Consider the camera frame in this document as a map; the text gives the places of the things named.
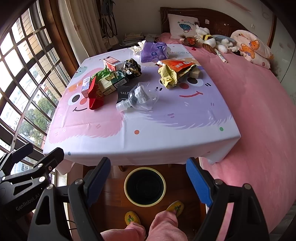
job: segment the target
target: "pink cartoon monster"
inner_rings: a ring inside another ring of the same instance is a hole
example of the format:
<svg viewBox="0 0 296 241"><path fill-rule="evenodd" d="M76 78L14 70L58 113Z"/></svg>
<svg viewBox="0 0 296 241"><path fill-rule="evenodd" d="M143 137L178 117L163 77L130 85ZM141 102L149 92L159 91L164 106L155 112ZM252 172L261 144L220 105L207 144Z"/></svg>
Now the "pink cartoon monster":
<svg viewBox="0 0 296 241"><path fill-rule="evenodd" d="M104 106L96 110L89 109L89 99L81 94L83 79L100 70L102 68L88 72L75 84L70 83L65 90L47 135L50 143L78 136L109 137L121 130L123 113L118 112L115 107L116 94L105 96Z"/></svg>

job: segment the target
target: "cartoon tablecloth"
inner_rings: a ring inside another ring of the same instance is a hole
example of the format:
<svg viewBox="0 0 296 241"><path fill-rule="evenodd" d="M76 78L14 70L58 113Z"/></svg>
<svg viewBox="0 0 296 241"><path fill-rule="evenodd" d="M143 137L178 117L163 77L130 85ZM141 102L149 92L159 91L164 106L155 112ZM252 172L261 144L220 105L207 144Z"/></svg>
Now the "cartoon tablecloth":
<svg viewBox="0 0 296 241"><path fill-rule="evenodd" d="M58 166L69 172L73 163L95 166L103 156L112 165L185 163L188 157L203 156L210 164L221 161L240 138L237 125L215 84L202 66L182 45L168 45L171 59L197 63L200 79L188 78L166 89L153 63L141 64L142 75L130 82L149 82L159 100L151 111L129 108L118 112L117 92L105 104L90 110L81 94L82 80L103 69L102 59L120 61L140 56L129 49L116 50L86 59L69 83L52 119L44 154L61 147L65 160Z"/></svg>

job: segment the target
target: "black card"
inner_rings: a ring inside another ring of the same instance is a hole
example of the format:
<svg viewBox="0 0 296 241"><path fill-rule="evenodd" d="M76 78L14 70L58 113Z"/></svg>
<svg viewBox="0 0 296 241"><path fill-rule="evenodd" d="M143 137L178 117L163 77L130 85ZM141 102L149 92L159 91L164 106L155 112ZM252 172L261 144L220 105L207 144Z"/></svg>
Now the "black card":
<svg viewBox="0 0 296 241"><path fill-rule="evenodd" d="M118 100L119 103L122 100L128 99L128 94L132 90L133 86L119 85L117 86Z"/></svg>

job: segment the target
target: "red cartoon nose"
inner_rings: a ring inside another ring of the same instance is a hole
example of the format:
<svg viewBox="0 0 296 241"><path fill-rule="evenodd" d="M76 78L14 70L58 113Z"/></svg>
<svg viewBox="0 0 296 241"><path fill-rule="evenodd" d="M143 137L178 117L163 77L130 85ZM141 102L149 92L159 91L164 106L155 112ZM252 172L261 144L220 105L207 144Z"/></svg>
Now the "red cartoon nose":
<svg viewBox="0 0 296 241"><path fill-rule="evenodd" d="M83 98L81 101L80 101L80 104L85 104L87 102L87 98Z"/></svg>
<svg viewBox="0 0 296 241"><path fill-rule="evenodd" d="M186 84L186 83L181 83L181 84L180 84L180 87L181 87L182 89L186 90L186 89L189 88L189 85Z"/></svg>

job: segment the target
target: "stack of books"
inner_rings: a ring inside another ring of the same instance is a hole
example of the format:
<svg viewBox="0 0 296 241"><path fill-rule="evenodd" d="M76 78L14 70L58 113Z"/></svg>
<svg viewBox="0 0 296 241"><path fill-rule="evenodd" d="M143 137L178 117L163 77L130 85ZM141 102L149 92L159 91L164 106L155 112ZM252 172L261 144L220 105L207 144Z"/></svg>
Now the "stack of books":
<svg viewBox="0 0 296 241"><path fill-rule="evenodd" d="M124 40L121 42L120 46L130 47L130 46L138 45L138 42L144 40L144 38L145 37L142 33L125 34Z"/></svg>

